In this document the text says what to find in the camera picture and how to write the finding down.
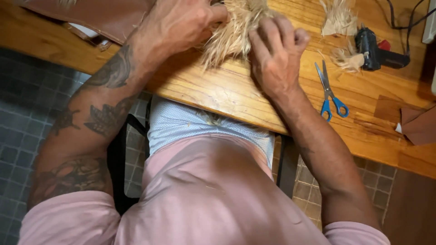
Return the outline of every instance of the tattoo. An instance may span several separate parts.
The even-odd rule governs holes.
[[[90,77],[84,85],[106,86],[107,88],[119,88],[125,86],[130,71],[130,58],[132,56],[130,45],[125,45],[112,57],[98,72]]]
[[[104,191],[108,176],[106,159],[83,158],[64,162],[36,175],[28,209],[49,198],[77,191]]]
[[[118,132],[121,125],[126,120],[127,114],[137,96],[138,94],[135,94],[131,97],[124,98],[116,104],[116,106],[103,104],[101,110],[91,105],[89,111],[90,122],[86,122],[84,125],[104,137],[112,136]]]
[[[308,155],[309,153],[313,153],[313,151],[311,149],[309,149],[308,147],[301,147],[300,151],[302,154]]]
[[[52,130],[54,131],[55,135],[59,135],[59,130],[73,127],[75,129],[80,129],[79,126],[73,124],[73,114],[78,113],[80,110],[71,111],[68,107],[63,109],[61,111],[61,114],[59,115],[58,119],[56,119],[56,122],[54,123]]]

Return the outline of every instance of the scissor handle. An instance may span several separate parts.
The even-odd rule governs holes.
[[[348,114],[350,113],[350,110],[348,109],[348,107],[344,103],[342,103],[342,101],[340,101],[338,98],[334,97],[333,103],[336,106],[336,111],[337,111],[338,115],[340,115],[341,117],[348,116]],[[341,113],[341,107],[345,109],[345,114]]]
[[[324,116],[325,112],[327,112],[328,114],[327,122],[329,122],[332,115],[331,115],[330,103],[328,99],[324,100],[323,107],[321,108],[321,116]]]

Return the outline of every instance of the hand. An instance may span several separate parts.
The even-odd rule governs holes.
[[[252,70],[265,93],[275,99],[298,91],[300,58],[310,40],[307,32],[283,15],[265,17],[249,32]]]
[[[211,6],[211,0],[157,0],[138,35],[146,35],[144,45],[152,42],[160,51],[156,55],[167,58],[210,38],[210,26],[228,18],[225,5]]]

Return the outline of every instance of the forearm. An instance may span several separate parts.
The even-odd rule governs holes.
[[[349,149],[303,90],[298,86],[292,95],[277,97],[274,103],[320,185],[323,224],[356,221],[379,229]]]
[[[35,161],[30,208],[74,191],[112,193],[106,148],[161,62],[144,50],[136,57],[135,41],[90,77],[59,115]]]

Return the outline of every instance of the brown leather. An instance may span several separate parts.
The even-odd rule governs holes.
[[[42,15],[85,26],[116,43],[123,44],[147,16],[156,0],[78,0],[63,7],[57,0],[30,0],[20,3]]]

